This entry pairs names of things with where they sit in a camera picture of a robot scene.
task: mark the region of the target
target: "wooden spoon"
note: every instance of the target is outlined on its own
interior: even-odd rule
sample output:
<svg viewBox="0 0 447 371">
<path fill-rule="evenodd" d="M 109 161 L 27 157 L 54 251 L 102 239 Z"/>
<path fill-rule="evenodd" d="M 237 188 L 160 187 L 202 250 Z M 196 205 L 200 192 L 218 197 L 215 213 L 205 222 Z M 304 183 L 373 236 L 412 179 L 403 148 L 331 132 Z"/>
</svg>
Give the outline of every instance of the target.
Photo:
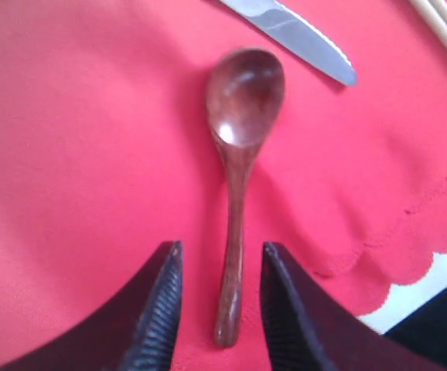
<svg viewBox="0 0 447 371">
<path fill-rule="evenodd" d="M 239 49 L 212 72 L 206 92 L 210 129 L 229 188 L 229 220 L 215 342 L 233 346 L 239 335 L 243 276 L 244 196 L 254 161 L 284 98 L 284 71 L 261 49 Z"/>
</svg>

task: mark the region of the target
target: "spoon bowl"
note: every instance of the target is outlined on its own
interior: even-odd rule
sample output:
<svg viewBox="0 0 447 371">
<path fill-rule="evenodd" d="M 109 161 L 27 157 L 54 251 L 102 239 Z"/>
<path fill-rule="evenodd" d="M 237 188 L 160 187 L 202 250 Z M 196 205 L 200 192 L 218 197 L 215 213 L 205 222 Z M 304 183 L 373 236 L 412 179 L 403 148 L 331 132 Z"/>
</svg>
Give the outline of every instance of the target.
<svg viewBox="0 0 447 371">
<path fill-rule="evenodd" d="M 244 266 L 244 197 L 254 161 L 284 99 L 280 61 L 261 49 L 240 49 L 213 70 L 206 109 L 213 139 L 227 175 L 227 249 L 215 326 L 215 342 L 233 346 L 239 334 Z"/>
</svg>

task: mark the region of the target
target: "pink cloth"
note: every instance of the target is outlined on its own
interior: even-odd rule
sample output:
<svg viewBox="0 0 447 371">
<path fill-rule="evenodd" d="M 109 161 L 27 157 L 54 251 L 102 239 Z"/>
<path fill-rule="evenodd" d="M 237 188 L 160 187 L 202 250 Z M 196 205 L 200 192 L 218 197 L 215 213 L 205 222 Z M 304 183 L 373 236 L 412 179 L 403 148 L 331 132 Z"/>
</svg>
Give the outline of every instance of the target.
<svg viewBox="0 0 447 371">
<path fill-rule="evenodd" d="M 163 240 L 184 246 L 180 371 L 270 369 L 265 240 L 355 315 L 447 252 L 447 52 L 408 2 L 285 3 L 358 86 L 210 2 L 0 0 L 0 364 L 84 319 Z M 227 190 L 203 94 L 240 46 L 277 54 L 287 94 L 248 190 L 241 337 L 221 351 Z"/>
</svg>

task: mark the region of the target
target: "butter knife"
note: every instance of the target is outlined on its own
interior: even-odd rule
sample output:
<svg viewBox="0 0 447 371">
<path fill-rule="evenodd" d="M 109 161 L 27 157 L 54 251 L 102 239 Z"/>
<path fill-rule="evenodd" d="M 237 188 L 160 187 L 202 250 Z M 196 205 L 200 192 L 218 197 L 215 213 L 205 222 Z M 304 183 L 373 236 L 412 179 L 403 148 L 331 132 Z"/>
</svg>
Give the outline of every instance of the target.
<svg viewBox="0 0 447 371">
<path fill-rule="evenodd" d="M 347 56 L 328 37 L 276 0 L 220 0 L 296 56 L 347 86 L 357 82 Z"/>
</svg>

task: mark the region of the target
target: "spoon handle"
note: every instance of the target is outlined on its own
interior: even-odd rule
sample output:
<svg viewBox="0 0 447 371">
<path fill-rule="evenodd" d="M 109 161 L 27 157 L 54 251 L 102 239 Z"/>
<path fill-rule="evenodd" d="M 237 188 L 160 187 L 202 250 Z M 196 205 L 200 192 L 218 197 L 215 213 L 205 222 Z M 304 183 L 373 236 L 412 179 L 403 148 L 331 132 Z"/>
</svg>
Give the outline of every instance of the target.
<svg viewBox="0 0 447 371">
<path fill-rule="evenodd" d="M 227 250 L 223 269 L 220 302 L 218 306 L 215 342 L 218 346 L 228 348 L 234 346 L 239 336 L 242 308 L 243 277 L 243 224 L 244 193 L 246 178 L 228 177 L 229 182 L 229 222 L 227 234 Z"/>
</svg>

